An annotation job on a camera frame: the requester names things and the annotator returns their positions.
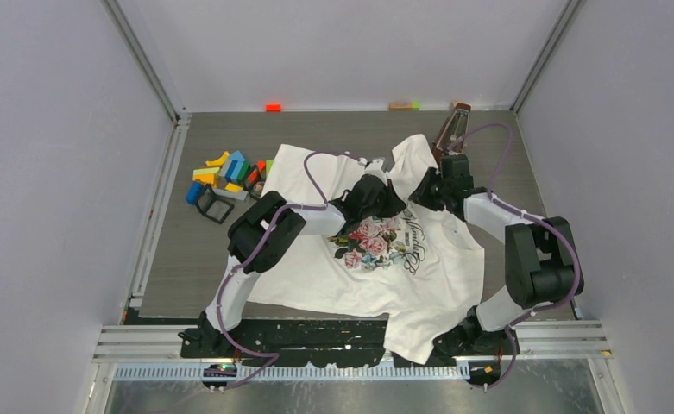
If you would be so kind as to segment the white floral t-shirt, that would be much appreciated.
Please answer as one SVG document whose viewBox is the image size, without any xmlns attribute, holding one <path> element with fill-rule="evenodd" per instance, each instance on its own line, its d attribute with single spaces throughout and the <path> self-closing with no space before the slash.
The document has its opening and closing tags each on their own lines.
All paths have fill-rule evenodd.
<svg viewBox="0 0 674 414">
<path fill-rule="evenodd" d="M 304 170 L 311 152 L 281 144 L 264 190 L 321 204 Z M 437 166 L 426 137 L 407 137 L 392 156 L 387 176 L 406 208 L 391 218 L 367 218 L 344 236 L 300 235 L 261 274 L 248 301 L 355 317 L 387 313 L 384 348 L 426 364 L 433 340 L 481 301 L 485 253 L 465 222 L 407 201 L 427 169 Z M 330 154 L 314 155 L 307 166 L 327 200 L 351 190 L 365 173 L 358 161 Z"/>
</svg>

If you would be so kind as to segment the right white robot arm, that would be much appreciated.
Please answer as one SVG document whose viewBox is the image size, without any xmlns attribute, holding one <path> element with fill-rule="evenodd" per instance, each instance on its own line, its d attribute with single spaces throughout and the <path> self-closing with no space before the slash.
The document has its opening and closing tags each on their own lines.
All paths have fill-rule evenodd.
<svg viewBox="0 0 674 414">
<path fill-rule="evenodd" d="M 410 201 L 446 211 L 483 229 L 504 246 L 505 285 L 473 306 L 453 330 L 475 354 L 487 353 L 498 333 L 538 311 L 570 302 L 584 288 L 570 223 L 521 210 L 476 187 L 466 156 L 445 155 L 428 168 Z"/>
</svg>

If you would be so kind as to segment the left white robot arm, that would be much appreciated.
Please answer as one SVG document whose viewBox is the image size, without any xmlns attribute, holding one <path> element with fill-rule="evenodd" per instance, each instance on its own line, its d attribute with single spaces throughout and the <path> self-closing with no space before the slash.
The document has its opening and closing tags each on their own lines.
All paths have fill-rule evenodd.
<svg viewBox="0 0 674 414">
<path fill-rule="evenodd" d="M 299 236 L 348 235 L 367 218 L 391 218 L 406 208 L 390 179 L 363 174 L 337 198 L 329 199 L 314 179 L 316 204 L 297 203 L 278 191 L 264 193 L 228 231 L 228 261 L 214 299 L 200 314 L 202 345 L 224 357 L 235 346 L 232 331 L 260 276 L 275 267 Z"/>
</svg>

